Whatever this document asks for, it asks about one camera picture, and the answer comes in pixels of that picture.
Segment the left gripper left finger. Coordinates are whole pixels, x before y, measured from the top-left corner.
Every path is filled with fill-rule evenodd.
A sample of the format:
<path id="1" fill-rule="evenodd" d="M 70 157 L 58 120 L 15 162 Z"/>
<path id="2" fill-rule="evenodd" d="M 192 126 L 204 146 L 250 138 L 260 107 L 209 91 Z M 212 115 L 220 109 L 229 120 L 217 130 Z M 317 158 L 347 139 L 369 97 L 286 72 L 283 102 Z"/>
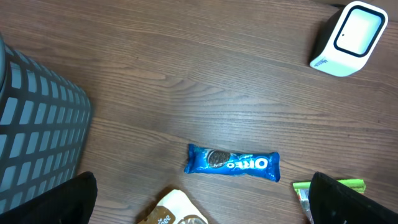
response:
<path id="1" fill-rule="evenodd" d="M 95 176 L 87 171 L 1 214 L 1 224 L 86 224 L 97 195 Z"/>

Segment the blue Oreo cookie pack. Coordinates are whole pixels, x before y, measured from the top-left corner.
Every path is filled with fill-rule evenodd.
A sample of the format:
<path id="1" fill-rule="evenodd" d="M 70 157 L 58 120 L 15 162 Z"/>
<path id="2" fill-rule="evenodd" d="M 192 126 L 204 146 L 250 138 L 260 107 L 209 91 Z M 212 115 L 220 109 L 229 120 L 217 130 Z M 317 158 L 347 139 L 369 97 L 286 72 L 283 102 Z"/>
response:
<path id="1" fill-rule="evenodd" d="M 188 145 L 187 174 L 251 175 L 273 182 L 280 180 L 280 156 L 277 152 L 266 154 L 241 154 Z"/>

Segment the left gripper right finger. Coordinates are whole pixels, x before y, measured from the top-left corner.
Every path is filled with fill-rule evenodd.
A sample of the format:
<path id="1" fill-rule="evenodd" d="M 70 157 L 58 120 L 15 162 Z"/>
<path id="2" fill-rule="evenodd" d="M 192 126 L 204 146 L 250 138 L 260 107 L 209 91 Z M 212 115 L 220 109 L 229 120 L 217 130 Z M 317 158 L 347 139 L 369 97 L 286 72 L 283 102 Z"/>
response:
<path id="1" fill-rule="evenodd" d="M 317 172 L 309 188 L 314 224 L 397 224 L 397 213 Z"/>

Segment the Haribo gummy worms bag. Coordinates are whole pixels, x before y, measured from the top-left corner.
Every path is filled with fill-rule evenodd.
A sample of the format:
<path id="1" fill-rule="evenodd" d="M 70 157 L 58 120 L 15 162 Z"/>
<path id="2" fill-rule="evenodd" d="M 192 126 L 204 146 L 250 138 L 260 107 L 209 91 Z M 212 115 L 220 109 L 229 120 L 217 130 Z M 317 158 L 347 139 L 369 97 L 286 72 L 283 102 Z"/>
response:
<path id="1" fill-rule="evenodd" d="M 338 180 L 338 182 L 355 190 L 360 194 L 363 194 L 366 190 L 366 184 L 364 183 L 363 179 L 343 179 Z M 308 218 L 311 224 L 314 224 L 308 199 L 310 182 L 294 182 L 292 185 L 295 192 L 297 193 L 298 200 L 302 206 L 305 216 Z"/>

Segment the beige brown cookie bag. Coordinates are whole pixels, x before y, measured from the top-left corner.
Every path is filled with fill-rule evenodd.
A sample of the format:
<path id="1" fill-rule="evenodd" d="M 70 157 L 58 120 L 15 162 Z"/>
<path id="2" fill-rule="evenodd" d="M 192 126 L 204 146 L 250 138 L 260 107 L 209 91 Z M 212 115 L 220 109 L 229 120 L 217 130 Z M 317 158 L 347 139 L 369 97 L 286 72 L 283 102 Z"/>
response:
<path id="1" fill-rule="evenodd" d="M 183 191 L 173 189 L 138 224 L 208 224 L 208 220 Z"/>

